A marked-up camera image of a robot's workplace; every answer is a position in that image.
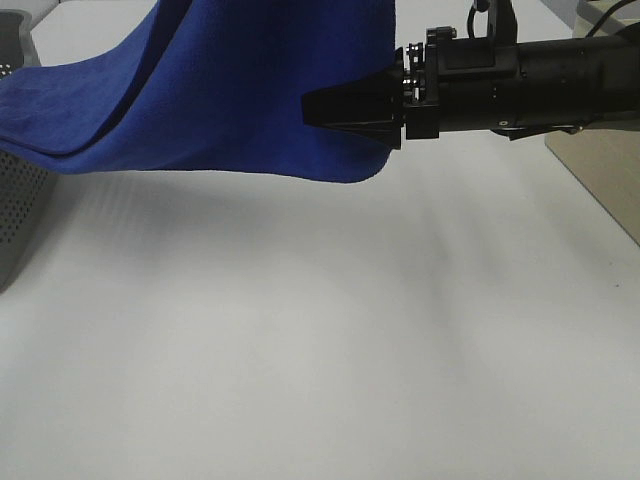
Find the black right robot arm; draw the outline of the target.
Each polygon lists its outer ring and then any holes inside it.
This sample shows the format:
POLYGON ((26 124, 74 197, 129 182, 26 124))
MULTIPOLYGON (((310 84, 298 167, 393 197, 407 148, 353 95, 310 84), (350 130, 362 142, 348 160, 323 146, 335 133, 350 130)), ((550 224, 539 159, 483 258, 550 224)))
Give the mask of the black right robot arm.
POLYGON ((639 26, 611 36, 520 43, 509 1, 476 1, 484 37, 427 30, 387 68, 303 95, 305 124, 398 149, 443 132, 492 131, 510 140, 639 126, 639 26))

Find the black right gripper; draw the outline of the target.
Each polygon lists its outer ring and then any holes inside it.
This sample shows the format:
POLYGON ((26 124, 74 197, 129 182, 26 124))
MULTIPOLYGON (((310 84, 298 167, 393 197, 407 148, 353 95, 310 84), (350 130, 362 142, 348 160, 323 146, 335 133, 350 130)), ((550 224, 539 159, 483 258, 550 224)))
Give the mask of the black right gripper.
POLYGON ((301 98, 306 125, 392 145, 444 132, 520 127, 520 54, 513 36, 454 37, 429 29, 426 40, 399 48, 392 67, 301 98))

